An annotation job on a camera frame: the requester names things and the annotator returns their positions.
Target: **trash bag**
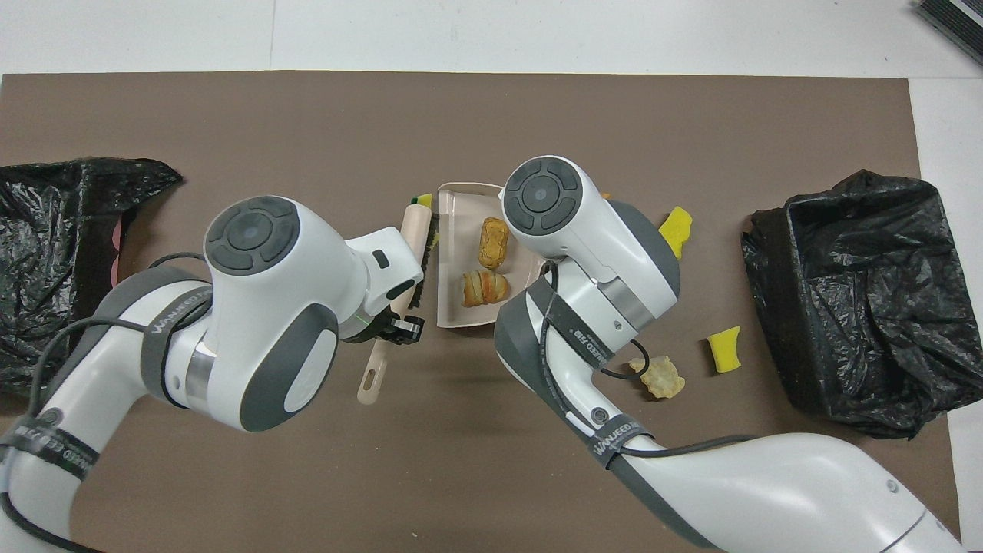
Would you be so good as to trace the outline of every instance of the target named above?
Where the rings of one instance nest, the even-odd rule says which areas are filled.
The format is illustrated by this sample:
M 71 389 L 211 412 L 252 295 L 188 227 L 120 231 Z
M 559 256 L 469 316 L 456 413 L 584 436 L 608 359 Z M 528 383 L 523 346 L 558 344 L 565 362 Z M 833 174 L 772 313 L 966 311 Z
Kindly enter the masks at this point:
M 983 398 L 979 329 L 934 186 L 860 171 L 751 222 L 745 268 L 792 404 L 911 439 Z
M 48 341 L 109 291 L 121 215 L 182 180 L 152 159 L 0 167 L 0 391 L 27 395 Z M 47 377 L 69 352 L 52 352 Z

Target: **brown table surface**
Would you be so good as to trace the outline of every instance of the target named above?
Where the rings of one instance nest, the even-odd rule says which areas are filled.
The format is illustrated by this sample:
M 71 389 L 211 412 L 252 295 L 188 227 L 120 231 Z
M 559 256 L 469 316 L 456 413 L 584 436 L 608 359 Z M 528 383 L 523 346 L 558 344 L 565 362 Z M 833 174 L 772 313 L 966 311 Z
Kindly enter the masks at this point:
M 249 196 L 295 198 L 354 237 L 398 225 L 417 194 L 501 184 L 538 154 L 574 159 L 656 222 L 677 205 L 695 219 L 680 300 L 640 336 L 686 388 L 656 401 L 596 379 L 616 404 L 667 446 L 841 437 L 957 529 L 945 420 L 875 441 L 794 410 L 739 247 L 754 211 L 860 168 L 918 176 L 905 81 L 269 72 L 6 75 L 0 91 L 2 164 L 153 157 L 187 177 L 141 212 L 125 273 L 200 251 L 210 220 Z M 367 343 L 343 344 L 314 403 L 264 434 L 142 399 L 81 488 L 74 536 L 111 552 L 697 550 L 512 379 L 491 326 L 436 327 L 435 268 L 424 339 L 400 350 L 378 403 L 355 398 Z M 734 325 L 743 366 L 716 375 L 703 338 Z

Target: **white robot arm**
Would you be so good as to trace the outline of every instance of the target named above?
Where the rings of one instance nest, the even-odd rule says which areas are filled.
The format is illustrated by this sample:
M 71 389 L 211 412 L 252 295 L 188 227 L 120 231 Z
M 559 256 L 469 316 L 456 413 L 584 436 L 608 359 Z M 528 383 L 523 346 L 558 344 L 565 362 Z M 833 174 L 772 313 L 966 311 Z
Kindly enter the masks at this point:
M 209 285 L 172 267 L 121 282 L 4 437 L 0 552 L 92 551 L 68 541 L 75 493 L 131 405 L 151 394 L 241 430 L 303 409 L 339 340 L 419 339 L 389 302 L 423 278 L 392 227 L 345 241 L 304 206 L 253 198 L 212 222 Z
M 679 268 L 668 245 L 562 157 L 526 161 L 500 198 L 517 239 L 554 263 L 499 311 L 502 363 L 666 525 L 731 553 L 965 552 L 896 478 L 841 440 L 660 446 L 591 376 L 675 303 Z

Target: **white floor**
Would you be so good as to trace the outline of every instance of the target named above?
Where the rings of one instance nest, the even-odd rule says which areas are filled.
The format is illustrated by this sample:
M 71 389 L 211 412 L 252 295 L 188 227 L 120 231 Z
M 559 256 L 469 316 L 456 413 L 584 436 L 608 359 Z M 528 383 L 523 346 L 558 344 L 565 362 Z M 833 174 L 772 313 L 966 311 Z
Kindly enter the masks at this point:
M 983 317 L 983 66 L 906 0 L 0 0 L 0 74 L 270 69 L 909 78 Z M 983 550 L 983 404 L 950 426 L 963 542 Z

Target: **yellow sponge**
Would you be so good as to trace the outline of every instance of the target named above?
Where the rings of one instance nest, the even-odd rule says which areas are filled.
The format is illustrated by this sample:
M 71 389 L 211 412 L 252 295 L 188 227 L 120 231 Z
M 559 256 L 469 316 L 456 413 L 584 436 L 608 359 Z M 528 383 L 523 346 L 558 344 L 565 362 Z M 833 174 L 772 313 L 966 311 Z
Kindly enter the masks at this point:
M 707 341 L 710 342 L 710 350 L 714 353 L 717 372 L 730 372 L 740 366 L 740 361 L 737 359 L 738 333 L 740 333 L 739 326 L 707 337 Z
M 421 206 L 426 206 L 431 210 L 434 208 L 434 195 L 433 194 L 421 194 L 420 196 L 414 196 L 410 200 L 410 204 L 419 204 Z
M 665 238 L 676 259 L 682 259 L 682 245 L 689 240 L 689 227 L 693 224 L 693 217 L 680 206 L 672 208 L 669 217 L 662 226 L 659 233 Z

